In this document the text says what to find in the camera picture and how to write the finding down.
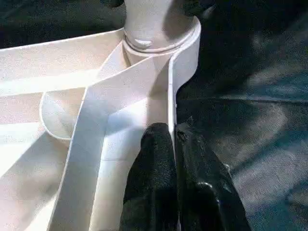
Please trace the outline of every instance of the black cloth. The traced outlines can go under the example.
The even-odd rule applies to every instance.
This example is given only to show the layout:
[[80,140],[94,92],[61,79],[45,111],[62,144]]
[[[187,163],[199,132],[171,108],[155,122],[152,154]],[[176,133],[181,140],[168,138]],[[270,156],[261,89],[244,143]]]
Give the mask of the black cloth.
[[308,230],[308,2],[228,1],[200,16],[199,66],[177,95],[225,164],[254,231]]
[[120,231],[175,231],[178,223],[176,168],[166,124],[147,128],[127,179]]

